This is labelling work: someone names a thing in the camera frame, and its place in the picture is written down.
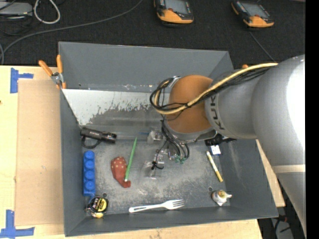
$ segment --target wooden table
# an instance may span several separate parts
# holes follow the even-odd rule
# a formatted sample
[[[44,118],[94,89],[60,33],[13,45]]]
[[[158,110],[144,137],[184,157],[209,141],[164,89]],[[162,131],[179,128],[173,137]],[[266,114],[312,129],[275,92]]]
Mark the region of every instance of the wooden table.
[[[10,94],[10,69],[32,73],[33,79],[19,79],[18,93]],[[62,186],[59,139],[59,90],[40,67],[0,66],[0,228],[5,211],[15,211],[15,227],[35,227],[30,238],[65,238],[63,232]],[[44,129],[43,123],[52,130]],[[277,177],[262,149],[262,161],[277,207],[285,206]],[[48,203],[43,208],[33,205]],[[139,230],[83,239],[261,239],[257,220],[222,222],[174,228]]]

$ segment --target white cable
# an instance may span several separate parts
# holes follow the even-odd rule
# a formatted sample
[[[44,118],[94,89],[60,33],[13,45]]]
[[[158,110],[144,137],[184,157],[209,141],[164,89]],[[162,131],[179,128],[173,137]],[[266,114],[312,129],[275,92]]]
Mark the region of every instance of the white cable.
[[[59,11],[58,7],[57,7],[56,4],[54,3],[54,1],[53,1],[53,0],[49,0],[49,1],[51,2],[51,4],[54,6],[54,8],[56,9],[56,11],[57,11],[57,13],[58,13],[58,18],[57,18],[55,21],[44,21],[43,19],[41,19],[41,18],[38,16],[38,14],[36,13],[36,9],[37,9],[37,7],[38,7],[38,4],[39,4],[40,0],[36,0],[36,1],[35,1],[34,7],[33,7],[33,12],[34,12],[35,17],[36,17],[39,21],[41,21],[42,23],[45,23],[45,24],[55,24],[55,23],[57,23],[57,22],[60,20],[61,14],[60,14],[60,11]]]

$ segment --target fork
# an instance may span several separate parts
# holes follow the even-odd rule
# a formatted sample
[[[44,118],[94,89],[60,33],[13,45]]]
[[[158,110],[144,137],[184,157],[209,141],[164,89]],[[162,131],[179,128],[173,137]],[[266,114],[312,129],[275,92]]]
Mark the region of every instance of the fork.
[[[184,200],[176,199],[176,200],[168,200],[158,205],[144,205],[144,206],[130,207],[129,212],[134,213],[134,212],[144,211],[144,210],[153,209],[153,208],[160,208],[160,207],[165,207],[166,209],[173,210],[183,206],[184,206]]]

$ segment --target yellow cable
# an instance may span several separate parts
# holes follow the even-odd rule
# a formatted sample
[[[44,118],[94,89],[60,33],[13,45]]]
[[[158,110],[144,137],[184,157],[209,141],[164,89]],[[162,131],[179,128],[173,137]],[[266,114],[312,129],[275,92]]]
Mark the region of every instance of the yellow cable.
[[[178,113],[178,112],[181,112],[183,110],[185,110],[186,108],[188,107],[191,107],[193,104],[195,104],[202,96],[204,96],[205,94],[207,94],[208,92],[214,90],[214,89],[217,89],[218,87],[220,87],[221,85],[223,85],[224,83],[226,83],[227,81],[235,78],[236,76],[240,75],[240,74],[243,74],[243,73],[246,73],[248,71],[252,71],[252,70],[255,70],[255,69],[258,69],[258,68],[263,68],[263,67],[270,67],[270,66],[276,66],[278,65],[278,63],[266,63],[266,64],[259,64],[259,65],[254,65],[254,66],[250,66],[248,68],[243,68],[239,71],[236,71],[234,72],[233,74],[231,74],[230,76],[224,78],[223,80],[215,83],[213,86],[211,86],[209,89],[205,90],[202,94],[200,94],[199,96],[197,96],[195,99],[189,101],[186,105],[183,105],[181,107],[178,107],[174,110],[171,110],[171,111],[162,111],[162,110],[159,110],[157,108],[155,108],[155,110],[160,113],[160,114],[163,114],[163,115],[169,115],[169,114],[174,114],[174,113]],[[155,101],[154,101],[154,104],[157,106],[158,103],[157,103],[157,97],[159,96],[160,92],[157,91],[156,95],[155,95]]]

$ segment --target green stick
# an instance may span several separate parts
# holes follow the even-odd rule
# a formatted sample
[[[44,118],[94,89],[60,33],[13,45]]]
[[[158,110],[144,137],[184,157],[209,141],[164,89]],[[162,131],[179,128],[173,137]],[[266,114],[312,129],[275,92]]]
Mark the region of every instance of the green stick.
[[[127,182],[129,180],[130,168],[131,168],[131,164],[132,164],[132,160],[133,160],[133,156],[134,156],[134,152],[135,152],[135,147],[136,147],[136,142],[137,141],[138,141],[138,138],[135,137],[135,141],[134,141],[134,144],[133,144],[133,149],[132,149],[131,156],[130,156],[130,161],[129,161],[128,167],[126,168],[125,179],[124,179],[125,182]]]

